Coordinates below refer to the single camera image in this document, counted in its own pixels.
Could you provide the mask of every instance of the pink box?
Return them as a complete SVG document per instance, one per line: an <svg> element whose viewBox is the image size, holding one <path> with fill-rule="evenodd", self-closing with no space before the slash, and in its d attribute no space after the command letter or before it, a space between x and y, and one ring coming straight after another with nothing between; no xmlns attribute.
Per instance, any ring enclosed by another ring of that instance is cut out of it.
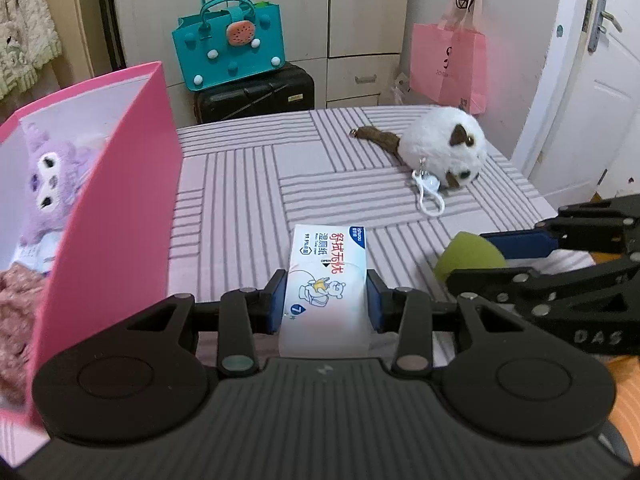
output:
<svg viewBox="0 0 640 480"><path fill-rule="evenodd" d="M27 400L0 417L38 424L34 374L58 352L166 296L169 244L182 151L160 62L110 73L18 110L0 126L0 269L24 220L23 123L52 139L109 139L68 221L33 334Z"/></svg>

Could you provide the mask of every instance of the white door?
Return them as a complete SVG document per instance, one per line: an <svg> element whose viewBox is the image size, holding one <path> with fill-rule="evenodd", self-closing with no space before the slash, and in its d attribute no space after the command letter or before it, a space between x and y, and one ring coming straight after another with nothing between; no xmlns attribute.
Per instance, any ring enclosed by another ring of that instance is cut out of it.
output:
<svg viewBox="0 0 640 480"><path fill-rule="evenodd" d="M607 0L623 27L604 20L596 51L584 52L564 112L530 180L555 207L586 202L628 133L640 104L640 0ZM590 27L593 27L592 16Z"/></svg>
<svg viewBox="0 0 640 480"><path fill-rule="evenodd" d="M640 111L598 186L602 198L640 193Z"/></svg>

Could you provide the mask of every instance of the teal handbag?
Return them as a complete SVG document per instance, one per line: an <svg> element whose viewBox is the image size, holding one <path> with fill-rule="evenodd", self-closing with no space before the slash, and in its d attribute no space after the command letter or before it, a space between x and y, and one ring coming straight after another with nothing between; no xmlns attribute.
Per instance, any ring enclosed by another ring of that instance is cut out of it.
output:
<svg viewBox="0 0 640 480"><path fill-rule="evenodd" d="M251 0L201 1L200 13L179 18L172 33L189 90L212 88L284 65L278 5ZM239 5L209 10L225 2Z"/></svg>

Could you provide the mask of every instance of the hanging sweater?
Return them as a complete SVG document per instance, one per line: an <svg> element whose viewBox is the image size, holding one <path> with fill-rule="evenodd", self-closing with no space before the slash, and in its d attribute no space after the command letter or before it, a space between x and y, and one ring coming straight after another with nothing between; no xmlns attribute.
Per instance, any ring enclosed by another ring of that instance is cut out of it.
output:
<svg viewBox="0 0 640 480"><path fill-rule="evenodd" d="M62 54L46 0L0 0L0 99L38 80L36 70Z"/></svg>

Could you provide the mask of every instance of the black suitcase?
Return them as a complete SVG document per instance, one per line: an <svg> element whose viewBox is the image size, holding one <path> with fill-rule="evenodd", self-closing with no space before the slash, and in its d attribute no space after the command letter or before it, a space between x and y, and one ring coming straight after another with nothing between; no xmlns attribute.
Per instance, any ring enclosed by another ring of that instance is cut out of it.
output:
<svg viewBox="0 0 640 480"><path fill-rule="evenodd" d="M314 80L291 63L274 72L201 90L193 97L198 124L313 108Z"/></svg>

